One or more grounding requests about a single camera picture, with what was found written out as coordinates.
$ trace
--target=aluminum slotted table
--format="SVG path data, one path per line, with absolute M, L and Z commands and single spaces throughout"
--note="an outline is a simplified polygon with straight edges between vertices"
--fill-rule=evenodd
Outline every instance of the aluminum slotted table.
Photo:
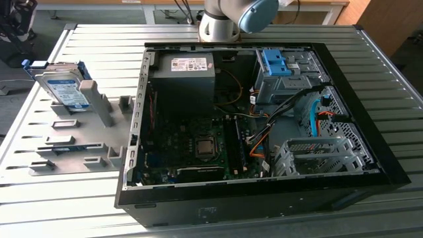
M 196 37 L 185 25 L 68 25 L 48 60 L 84 61 L 100 93 L 133 96 L 144 42 Z M 113 208 L 117 171 L 28 174 L 30 149 L 56 118 L 36 83 L 0 147 L 0 237 L 423 237 L 423 100 L 367 34 L 352 26 L 272 25 L 241 37 L 327 44 L 412 183 L 339 212 L 146 230 Z M 69 134 L 84 139 L 77 128 Z

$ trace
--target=cable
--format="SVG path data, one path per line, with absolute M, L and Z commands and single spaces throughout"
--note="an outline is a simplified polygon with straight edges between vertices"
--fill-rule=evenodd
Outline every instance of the cable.
M 323 115 L 323 114 L 335 115 L 335 113 L 329 111 L 319 112 L 319 115 Z M 316 120 L 316 127 L 317 127 L 317 136 L 319 136 L 320 135 L 320 120 L 319 119 Z
M 182 22 L 182 21 L 186 19 L 186 15 L 185 15 L 184 19 L 178 20 L 174 16 L 168 15 L 168 14 L 165 13 L 165 11 L 162 11 L 162 10 L 160 10 L 160 11 L 162 12 L 162 14 L 164 14 L 169 19 L 177 20 L 177 21 L 176 21 L 177 24 L 180 24 L 180 22 Z
M 242 113 L 232 113 L 232 112 L 228 112 L 225 109 L 222 109 L 220 106 L 217 106 L 214 104 L 214 107 L 225 114 L 233 114 L 233 115 L 240 115 L 240 116 L 244 116 L 244 117 L 249 117 L 249 118 L 258 118 L 260 116 L 252 116 L 252 115 L 248 115 L 248 114 L 242 114 Z
M 296 0 L 296 2 L 297 2 L 297 7 L 296 7 L 296 13 L 295 13 L 295 18 L 293 18 L 293 20 L 292 21 L 289 21 L 288 23 L 285 23 L 285 25 L 287 24 L 293 24 L 295 23 L 295 21 L 296 21 L 296 19 L 297 19 L 297 16 L 299 16 L 299 11 L 300 11 L 300 8 L 301 8 L 301 3 L 300 3 L 300 1 L 299 0 Z
M 303 89 L 301 91 L 299 91 L 296 94 L 293 94 L 273 110 L 273 112 L 269 115 L 269 118 L 267 119 L 267 122 L 272 121 L 272 119 L 281 115 L 284 112 L 289 111 L 289 109 L 293 107 L 295 105 L 295 101 L 297 99 L 300 99 L 301 96 L 307 95 L 308 93 L 312 92 L 319 92 L 324 89 L 323 85 L 319 86 L 313 86 L 311 88 Z
M 269 117 L 267 118 L 265 121 L 265 126 L 261 128 L 261 130 L 252 135 L 248 139 L 246 142 L 253 141 L 263 133 L 265 133 L 265 131 L 272 128 L 272 126 L 276 123 L 275 118 L 281 115 L 283 113 L 285 113 L 287 111 L 291 110 L 291 108 L 293 108 L 295 106 L 295 102 L 296 100 L 300 99 L 301 96 L 307 95 L 308 93 L 312 92 L 319 92 L 324 89 L 324 85 L 319 85 L 319 86 L 313 86 L 311 88 L 303 89 L 301 91 L 299 91 L 296 94 L 293 94 L 273 110 L 273 112 L 271 113 Z
M 226 102 L 226 103 L 216 103 L 216 104 L 214 104 L 216 106 L 229 105 L 229 104 L 234 103 L 234 102 L 240 99 L 240 97 L 242 96 L 242 86 L 240 85 L 240 82 L 238 82 L 237 78 L 236 78 L 236 77 L 233 76 L 233 74 L 232 74 L 229 71 L 226 71 L 225 69 L 221 69 L 221 71 L 225 72 L 228 75 L 230 75 L 230 77 L 234 79 L 234 81 L 236 81 L 236 83 L 237 83 L 237 86 L 238 86 L 238 95 L 237 95 L 237 97 L 236 97 L 236 99 L 234 99 L 233 101 Z
M 189 24 L 193 24 L 193 17 L 192 17 L 192 13 L 190 13 L 190 7 L 189 7 L 189 3 L 186 0 L 181 0 L 182 1 L 182 4 L 185 5 L 185 8 L 188 10 L 188 14 L 189 14 L 189 19 L 190 19 L 190 23 Z
M 261 154 L 250 154 L 249 156 L 250 156 L 250 157 L 260 157 L 260 158 L 264 158 L 264 155 L 261 155 Z
M 311 127 L 311 134 L 313 137 L 317 136 L 317 128 L 316 128 L 316 106 L 320 102 L 320 99 L 316 99 L 311 104 L 309 109 L 309 127 Z
M 232 100 L 229 94 L 225 96 L 225 99 L 228 102 Z M 229 104 L 228 106 L 230 106 L 237 113 L 242 113 L 234 104 Z
M 253 109 L 253 104 L 250 104 L 250 106 L 249 106 L 249 115 L 258 116 L 260 114 L 254 114 L 252 109 Z M 265 116 L 267 118 L 269 117 L 269 115 L 267 113 L 263 113 L 263 116 Z
M 256 150 L 257 146 L 260 145 L 264 138 L 268 136 L 269 131 L 263 135 L 261 139 L 258 140 L 257 144 L 252 147 L 252 150 L 249 151 L 249 155 L 254 154 L 253 151 Z
M 178 3 L 176 0 L 173 0 L 173 2 L 176 3 L 177 5 L 177 8 L 180 9 L 180 11 L 182 12 L 182 14 L 185 15 L 186 18 L 189 18 L 189 16 L 186 15 L 186 13 L 184 12 L 182 8 L 180 7 Z

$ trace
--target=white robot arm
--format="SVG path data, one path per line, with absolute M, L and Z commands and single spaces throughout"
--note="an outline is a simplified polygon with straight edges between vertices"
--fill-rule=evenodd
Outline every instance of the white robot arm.
M 261 31 L 276 16 L 277 0 L 205 0 L 198 34 L 205 42 L 232 42 L 240 29 Z

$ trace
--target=wire bundle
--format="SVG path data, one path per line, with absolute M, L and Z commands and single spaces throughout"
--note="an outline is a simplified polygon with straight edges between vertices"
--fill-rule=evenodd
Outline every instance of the wire bundle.
M 273 112 L 269 114 L 269 117 L 267 118 L 267 121 L 265 121 L 265 126 L 261 128 L 261 130 L 254 134 L 252 135 L 248 139 L 246 139 L 246 142 L 250 142 L 253 141 L 256 138 L 258 138 L 260 135 L 265 134 L 269 129 L 272 128 L 272 126 L 275 125 L 276 123 L 276 118 L 279 116 L 281 116 L 287 111 L 289 111 L 293 106 L 295 106 L 295 103 L 296 101 L 300 99 L 301 96 L 307 95 L 308 93 L 312 93 L 312 92 L 319 92 L 321 91 L 324 88 L 323 85 L 319 85 L 319 86 L 313 86 L 312 88 L 307 88 L 307 89 L 303 89 L 301 91 L 299 91 L 296 94 L 293 94 L 277 107 L 276 109 L 273 110 Z
M 252 116 L 260 115 L 260 114 L 253 113 L 253 104 L 250 104 L 250 106 L 249 106 L 249 115 L 252 115 Z M 267 118 L 269 117 L 269 115 L 267 113 L 263 113 L 263 116 L 265 116 Z
M 220 70 L 221 70 L 221 72 L 225 72 L 225 73 L 233 78 L 233 80 L 236 81 L 236 84 L 237 84 L 237 87 L 238 87 L 238 94 L 237 94 L 237 97 L 234 98 L 233 101 L 225 102 L 225 103 L 216 103 L 216 104 L 214 104 L 216 106 L 229 105 L 229 104 L 234 103 L 234 102 L 240 99 L 240 97 L 242 96 L 242 86 L 240 85 L 240 82 L 238 82 L 237 78 L 236 78 L 234 75 L 233 75 L 229 71 L 226 71 L 224 68 L 221 68 Z
M 252 147 L 252 149 L 249 151 L 249 156 L 264 158 L 264 155 L 263 154 L 256 154 L 254 150 L 257 149 L 260 143 L 263 142 L 263 140 L 265 139 L 268 134 L 269 134 L 269 131 L 261 136 L 261 139 L 258 140 L 257 144 Z
M 188 23 L 189 24 L 193 24 L 193 17 L 192 17 L 192 14 L 190 14 L 190 8 L 189 8 L 189 4 L 188 4 L 188 1 L 186 0 L 181 0 L 185 8 L 186 8 L 186 11 L 188 13 L 185 13 L 185 11 L 182 10 L 182 8 L 180 7 L 178 3 L 176 0 L 173 0 L 176 5 L 177 5 L 177 8 L 180 9 L 180 11 L 182 12 L 182 14 L 185 15 L 185 18 L 188 19 Z

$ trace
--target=black cable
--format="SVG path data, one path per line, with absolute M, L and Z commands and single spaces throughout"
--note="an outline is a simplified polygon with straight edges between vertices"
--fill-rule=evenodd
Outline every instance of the black cable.
M 165 14 L 165 12 L 162 10 L 160 10 L 162 12 L 162 14 L 169 18 L 169 19 L 173 19 L 176 20 L 176 23 L 180 24 L 185 19 L 186 19 L 186 16 L 184 17 L 184 19 L 178 20 L 174 16 L 169 16 L 168 14 Z
M 299 16 L 299 11 L 300 11 L 300 8 L 301 8 L 301 3 L 300 3 L 300 1 L 299 0 L 296 0 L 296 2 L 297 2 L 297 4 L 296 4 L 296 13 L 295 13 L 295 18 L 293 18 L 293 20 L 292 21 L 289 21 L 288 23 L 285 23 L 285 24 L 293 24 L 295 23 L 295 21 L 296 21 L 296 19 L 297 19 L 297 16 Z
M 228 102 L 232 101 L 229 95 L 225 95 L 225 99 L 226 99 Z M 234 109 L 234 111 L 236 111 L 237 113 L 242 113 L 234 104 L 230 103 L 228 106 L 230 106 L 230 107 Z
M 311 88 L 303 89 L 296 94 L 293 94 L 273 110 L 273 112 L 269 114 L 269 117 L 267 119 L 267 123 L 277 116 L 281 115 L 284 112 L 287 112 L 295 105 L 296 100 L 312 92 L 319 92 L 324 88 L 323 85 L 313 86 Z
M 189 7 L 189 3 L 186 0 L 181 0 L 184 5 L 185 5 L 185 8 L 188 10 L 188 14 L 189 14 L 189 18 L 190 18 L 190 24 L 193 24 L 193 17 L 192 17 L 192 13 L 190 13 L 190 7 Z
M 176 3 L 177 5 L 177 8 L 180 9 L 180 11 L 182 12 L 182 14 L 185 15 L 186 18 L 189 18 L 189 16 L 186 15 L 185 11 L 182 10 L 182 8 L 180 7 L 178 3 L 176 0 L 173 0 L 173 2 Z
M 260 117 L 260 116 L 248 115 L 245 113 L 232 113 L 228 110 L 222 109 L 222 107 L 217 106 L 216 104 L 213 106 L 225 114 L 233 114 L 233 115 L 244 116 L 244 117 L 248 117 L 248 118 L 258 118 Z
M 279 104 L 279 106 L 276 107 L 273 112 L 269 114 L 269 117 L 268 117 L 268 119 L 265 121 L 265 126 L 261 128 L 261 130 L 254 135 L 250 136 L 248 141 L 253 141 L 256 138 L 258 138 L 260 135 L 267 133 L 267 131 L 272 128 L 272 126 L 276 123 L 276 119 L 275 118 L 292 109 L 292 107 L 295 106 L 296 100 L 300 99 L 301 96 L 304 96 L 304 95 L 307 95 L 308 93 L 312 93 L 312 92 L 319 92 L 323 89 L 324 89 L 323 85 L 313 86 L 312 88 L 303 89 L 296 94 L 293 94 L 281 104 Z

